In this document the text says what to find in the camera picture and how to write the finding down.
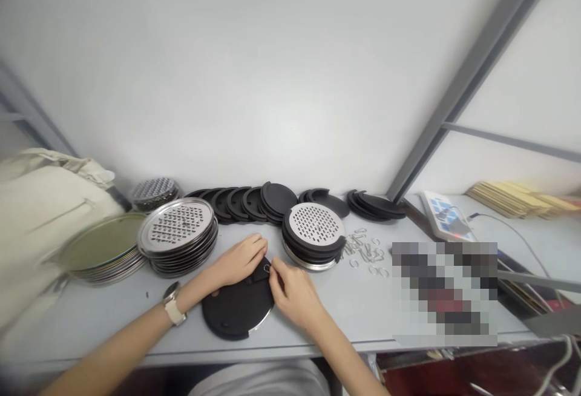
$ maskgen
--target white shirt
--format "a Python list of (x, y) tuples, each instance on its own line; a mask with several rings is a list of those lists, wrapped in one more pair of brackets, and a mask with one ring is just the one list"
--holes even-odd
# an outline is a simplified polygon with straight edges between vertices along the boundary
[(189, 396), (329, 396), (325, 376), (311, 360), (241, 363), (199, 382)]

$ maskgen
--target hand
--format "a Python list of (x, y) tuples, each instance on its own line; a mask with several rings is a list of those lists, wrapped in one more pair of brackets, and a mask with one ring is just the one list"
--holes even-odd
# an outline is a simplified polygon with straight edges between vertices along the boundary
[(268, 242), (258, 233), (236, 243), (208, 268), (217, 282), (216, 288), (236, 284), (250, 276), (267, 250)]
[[(282, 278), (284, 288), (280, 285), (278, 275)], [(274, 257), (269, 283), (274, 302), (280, 311), (314, 338), (316, 330), (330, 317), (309, 275), (299, 268), (287, 266), (281, 259)]]

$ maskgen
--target white watch strap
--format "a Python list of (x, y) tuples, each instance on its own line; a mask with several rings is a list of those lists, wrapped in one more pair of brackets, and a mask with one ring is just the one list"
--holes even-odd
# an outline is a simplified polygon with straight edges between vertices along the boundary
[(172, 299), (165, 305), (165, 311), (168, 312), (169, 319), (176, 326), (179, 326), (184, 320), (186, 320), (186, 315), (182, 314), (177, 309), (177, 303), (175, 299)]

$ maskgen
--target beige cloth bag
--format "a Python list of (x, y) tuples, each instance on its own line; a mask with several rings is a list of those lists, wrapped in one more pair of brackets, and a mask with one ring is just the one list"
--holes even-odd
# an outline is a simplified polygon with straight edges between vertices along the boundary
[(36, 148), (0, 163), (3, 346), (23, 336), (15, 334), (30, 324), (15, 319), (62, 274), (47, 260), (82, 229), (123, 213), (106, 192), (112, 175), (92, 159)]

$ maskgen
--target wrist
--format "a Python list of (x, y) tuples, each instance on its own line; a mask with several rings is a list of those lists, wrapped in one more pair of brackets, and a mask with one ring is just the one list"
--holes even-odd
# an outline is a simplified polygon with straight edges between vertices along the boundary
[(177, 308), (181, 313), (187, 313), (211, 292), (220, 288), (212, 271), (209, 269), (203, 269), (180, 289), (176, 302)]

